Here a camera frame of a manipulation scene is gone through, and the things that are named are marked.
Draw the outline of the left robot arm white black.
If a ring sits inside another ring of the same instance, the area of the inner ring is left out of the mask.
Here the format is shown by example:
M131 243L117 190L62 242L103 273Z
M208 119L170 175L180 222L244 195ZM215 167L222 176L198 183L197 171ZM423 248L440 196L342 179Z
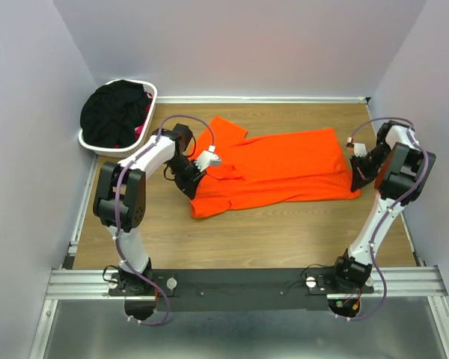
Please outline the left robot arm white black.
M221 159L211 144L196 159L185 153L194 135L178 123L173 129L159 127L138 152L100 169L93 212L112 236L120 263L107 283L111 295L149 295L156 291L150 256L139 226L146 210L147 181L162 165L172 182L188 199L195 198L207 168Z

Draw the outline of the orange t-shirt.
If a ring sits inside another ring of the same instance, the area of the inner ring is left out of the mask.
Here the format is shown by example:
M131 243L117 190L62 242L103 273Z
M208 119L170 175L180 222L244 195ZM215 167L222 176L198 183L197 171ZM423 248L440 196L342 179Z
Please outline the orange t-shirt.
M216 145L222 163L207 169L190 201L191 217L281 202L354 200L352 173L333 128L250 138L247 129L215 117L196 152Z

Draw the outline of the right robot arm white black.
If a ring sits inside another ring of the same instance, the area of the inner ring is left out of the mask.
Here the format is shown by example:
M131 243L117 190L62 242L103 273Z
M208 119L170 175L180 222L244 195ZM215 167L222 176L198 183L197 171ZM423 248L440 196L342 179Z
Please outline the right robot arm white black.
M347 139L352 151L352 192L373 184L375 200L370 214L355 241L338 257L329 275L331 288L339 293L361 289L377 269L376 257L391 225L406 206L416 201L436 161L436 155L422 148L412 121L401 117L378 117L382 121L376 146L366 150L355 142L356 133Z

